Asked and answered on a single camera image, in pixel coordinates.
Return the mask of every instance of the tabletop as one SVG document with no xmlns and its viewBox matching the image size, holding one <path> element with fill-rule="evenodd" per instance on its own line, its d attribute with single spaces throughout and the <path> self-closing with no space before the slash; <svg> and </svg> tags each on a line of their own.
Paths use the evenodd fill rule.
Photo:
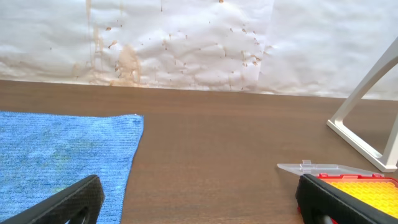
<svg viewBox="0 0 398 224">
<path fill-rule="evenodd" d="M 343 99 L 0 81 L 0 110 L 143 114 L 123 224 L 302 223 L 299 177 L 277 163 L 377 169 L 326 126 Z M 362 100 L 345 119 L 383 151 L 398 102 Z"/>
</svg>

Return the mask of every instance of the wooden table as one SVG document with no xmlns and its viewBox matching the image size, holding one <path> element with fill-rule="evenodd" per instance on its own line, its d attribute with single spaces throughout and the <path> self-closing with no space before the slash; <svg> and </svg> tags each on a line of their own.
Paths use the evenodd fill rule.
<svg viewBox="0 0 398 224">
<path fill-rule="evenodd" d="M 326 126 L 342 99 L 0 81 L 0 110 L 145 115 L 122 223 L 302 223 L 299 177 L 277 163 L 377 169 Z M 386 145 L 396 101 L 363 100 L 346 124 Z"/>
</svg>

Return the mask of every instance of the yellow foam pad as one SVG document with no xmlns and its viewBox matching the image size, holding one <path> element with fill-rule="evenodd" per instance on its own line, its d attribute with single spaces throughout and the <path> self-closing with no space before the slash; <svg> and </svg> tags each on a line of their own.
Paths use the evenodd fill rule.
<svg viewBox="0 0 398 224">
<path fill-rule="evenodd" d="M 392 182 L 329 182 L 380 211 L 398 218 L 398 189 Z"/>
</svg>

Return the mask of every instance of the blue cloth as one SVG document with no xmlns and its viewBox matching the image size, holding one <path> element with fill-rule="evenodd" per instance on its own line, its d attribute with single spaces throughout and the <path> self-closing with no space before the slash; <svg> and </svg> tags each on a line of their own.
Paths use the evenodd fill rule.
<svg viewBox="0 0 398 224">
<path fill-rule="evenodd" d="M 90 174 L 105 201 L 98 223 L 120 223 L 144 117 L 0 111 L 0 222 Z"/>
</svg>

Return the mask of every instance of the white frame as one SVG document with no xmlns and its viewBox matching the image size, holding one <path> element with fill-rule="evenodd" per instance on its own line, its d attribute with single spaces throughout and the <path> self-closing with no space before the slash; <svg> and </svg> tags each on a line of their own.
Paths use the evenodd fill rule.
<svg viewBox="0 0 398 224">
<path fill-rule="evenodd" d="M 381 172 L 394 172 L 398 162 L 398 116 L 392 127 L 384 154 L 377 152 L 372 146 L 363 141 L 343 124 L 344 118 L 354 108 L 358 101 L 369 89 L 376 84 L 390 69 L 398 63 L 398 38 L 391 44 L 373 68 L 363 78 L 354 92 L 340 106 L 335 115 L 326 123 L 332 130 L 339 134 L 345 141 L 353 146 L 359 153 L 367 158 Z"/>
</svg>

